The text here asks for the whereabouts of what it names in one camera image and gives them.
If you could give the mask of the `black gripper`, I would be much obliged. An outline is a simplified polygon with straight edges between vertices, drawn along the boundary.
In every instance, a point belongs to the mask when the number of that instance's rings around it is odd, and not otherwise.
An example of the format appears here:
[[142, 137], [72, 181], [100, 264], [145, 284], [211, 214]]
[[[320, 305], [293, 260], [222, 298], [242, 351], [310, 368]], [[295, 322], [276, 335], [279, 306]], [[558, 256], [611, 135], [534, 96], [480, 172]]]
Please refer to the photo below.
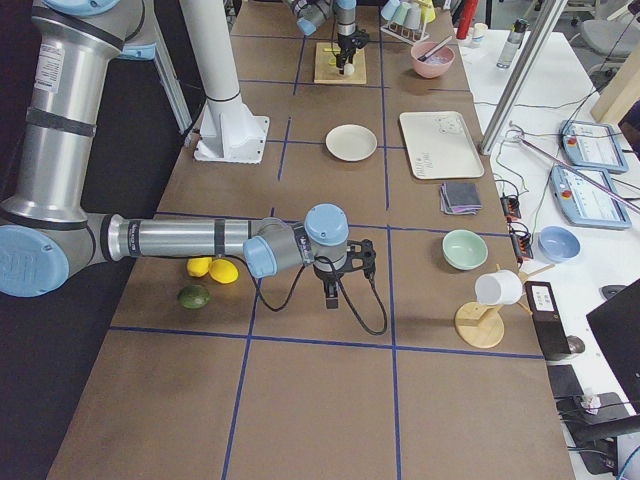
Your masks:
[[313, 269], [315, 275], [323, 282], [326, 308], [337, 309], [339, 307], [339, 284], [346, 273], [345, 268], [341, 267], [333, 271], [330, 266], [327, 269], [322, 269], [314, 265]]
[[368, 43], [369, 34], [363, 29], [356, 29], [348, 35], [338, 34], [339, 52], [335, 56], [335, 59], [337, 61], [336, 68], [340, 74], [343, 74], [343, 69], [348, 63], [348, 59], [353, 57], [357, 50], [363, 49]]

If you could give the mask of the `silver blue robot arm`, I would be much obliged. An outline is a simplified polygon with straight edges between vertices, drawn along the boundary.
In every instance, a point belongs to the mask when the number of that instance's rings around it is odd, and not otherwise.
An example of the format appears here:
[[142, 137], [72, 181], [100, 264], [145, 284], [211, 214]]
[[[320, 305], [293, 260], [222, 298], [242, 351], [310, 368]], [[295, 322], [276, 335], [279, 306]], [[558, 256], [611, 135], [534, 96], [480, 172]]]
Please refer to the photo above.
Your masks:
[[326, 291], [348, 257], [345, 213], [313, 207], [304, 221], [145, 220], [149, 200], [134, 192], [121, 166], [97, 179], [94, 204], [83, 198], [108, 66], [152, 61], [176, 121], [190, 130], [189, 109], [174, 76], [150, 1], [36, 1], [41, 35], [22, 158], [14, 194], [1, 204], [1, 290], [36, 297], [81, 270], [125, 257], [243, 256], [255, 278], [313, 266]]
[[370, 40], [369, 34], [356, 23], [356, 0], [284, 0], [296, 18], [299, 30], [310, 36], [329, 19], [337, 26], [338, 52], [334, 53], [336, 68], [342, 76], [355, 72], [354, 57]]

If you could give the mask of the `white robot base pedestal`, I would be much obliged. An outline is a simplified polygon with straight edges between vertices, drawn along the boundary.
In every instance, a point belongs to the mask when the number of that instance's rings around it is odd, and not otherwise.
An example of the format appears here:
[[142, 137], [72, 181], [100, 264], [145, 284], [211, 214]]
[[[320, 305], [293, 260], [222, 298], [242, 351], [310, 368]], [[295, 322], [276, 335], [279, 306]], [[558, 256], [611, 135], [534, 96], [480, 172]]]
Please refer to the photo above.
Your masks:
[[223, 3], [186, 0], [180, 6], [206, 96], [194, 158], [260, 163], [270, 120], [254, 115], [242, 99]]

